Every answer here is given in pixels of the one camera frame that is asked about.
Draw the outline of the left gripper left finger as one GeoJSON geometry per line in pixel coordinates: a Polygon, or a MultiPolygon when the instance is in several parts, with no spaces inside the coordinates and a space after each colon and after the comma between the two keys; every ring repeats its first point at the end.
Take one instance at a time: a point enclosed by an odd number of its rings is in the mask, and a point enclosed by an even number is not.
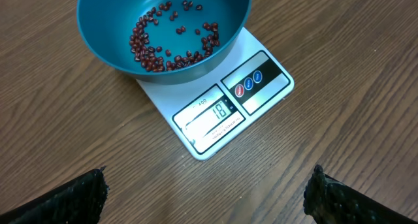
{"type": "Polygon", "coordinates": [[[77,178],[1,214],[1,223],[11,224],[98,224],[109,186],[103,170],[95,168],[77,178]]]}

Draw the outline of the white digital kitchen scale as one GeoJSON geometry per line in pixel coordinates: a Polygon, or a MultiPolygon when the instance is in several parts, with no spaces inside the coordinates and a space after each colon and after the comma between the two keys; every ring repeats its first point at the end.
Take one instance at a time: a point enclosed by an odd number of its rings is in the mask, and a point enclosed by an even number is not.
{"type": "Polygon", "coordinates": [[[295,82],[247,29],[208,74],[184,84],[139,85],[189,153],[204,161],[292,92],[295,82]]]}

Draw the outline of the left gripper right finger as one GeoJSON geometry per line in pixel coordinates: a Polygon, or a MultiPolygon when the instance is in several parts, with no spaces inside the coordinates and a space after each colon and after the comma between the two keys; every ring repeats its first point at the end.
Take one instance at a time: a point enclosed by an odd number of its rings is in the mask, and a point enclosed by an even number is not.
{"type": "Polygon", "coordinates": [[[308,180],[303,207],[320,224],[417,224],[325,174],[321,165],[308,180]]]}

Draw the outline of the red beans in bowl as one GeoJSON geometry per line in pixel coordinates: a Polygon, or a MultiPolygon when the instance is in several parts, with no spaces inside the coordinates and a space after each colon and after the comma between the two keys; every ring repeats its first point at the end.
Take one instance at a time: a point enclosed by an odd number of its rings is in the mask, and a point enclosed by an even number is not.
{"type": "Polygon", "coordinates": [[[219,23],[207,16],[209,11],[192,0],[151,8],[138,18],[129,37],[134,61],[147,72],[164,72],[208,59],[221,44],[219,23]]]}

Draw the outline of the teal round bowl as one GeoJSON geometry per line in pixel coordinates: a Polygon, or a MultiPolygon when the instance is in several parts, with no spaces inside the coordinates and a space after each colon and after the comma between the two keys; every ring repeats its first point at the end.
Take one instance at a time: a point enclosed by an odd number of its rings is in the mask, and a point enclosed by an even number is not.
{"type": "Polygon", "coordinates": [[[208,59],[196,65],[175,71],[147,72],[134,61],[129,37],[139,17],[167,1],[179,5],[183,0],[78,0],[80,35],[93,54],[119,72],[145,82],[182,84],[196,80],[220,65],[232,50],[251,10],[251,0],[192,0],[209,7],[207,16],[218,21],[220,46],[208,59]]]}

